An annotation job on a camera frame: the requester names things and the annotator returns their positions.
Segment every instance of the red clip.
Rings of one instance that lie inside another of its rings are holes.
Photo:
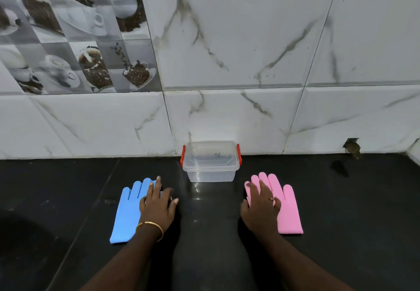
[[[242,165],[242,156],[241,156],[241,148],[239,147],[239,144],[236,145],[236,148],[238,149],[238,157],[239,157],[239,166]]]
[[[183,166],[184,163],[184,154],[185,154],[185,145],[182,146],[182,155],[181,155],[181,167]]]

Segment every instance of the clear plastic box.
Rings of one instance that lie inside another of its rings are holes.
[[[182,150],[181,166],[191,182],[233,181],[241,163],[239,144],[232,141],[190,142]]]

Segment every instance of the blue glove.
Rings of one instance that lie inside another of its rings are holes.
[[[146,196],[151,182],[150,178],[145,178],[143,183],[136,181],[133,184],[133,189],[130,190],[128,187],[123,189],[114,228],[109,239],[112,244],[127,242],[135,234],[136,226],[140,220],[140,199]]]

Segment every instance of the person's left hand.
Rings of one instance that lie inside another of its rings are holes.
[[[140,200],[140,220],[139,223],[151,221],[160,225],[165,232],[171,225],[175,217],[176,204],[178,198],[174,199],[168,207],[169,197],[172,193],[172,188],[166,188],[160,194],[160,176],[156,178],[156,184],[153,188],[153,183],[149,185],[146,197]]]

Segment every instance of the bangle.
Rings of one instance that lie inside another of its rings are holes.
[[[141,225],[143,225],[144,223],[148,223],[148,224],[150,224],[150,225],[155,225],[156,227],[158,227],[159,229],[160,229],[160,231],[162,232],[162,236],[159,238],[159,240],[157,240],[156,242],[159,242],[159,241],[161,241],[162,240],[162,238],[163,238],[163,229],[162,229],[162,227],[160,226],[160,225],[158,225],[157,223],[154,223],[154,222],[152,222],[152,221],[145,221],[145,222],[143,222],[143,223],[139,223],[138,225],[137,225],[137,227],[136,227],[136,231],[137,231],[137,228],[139,228]]]

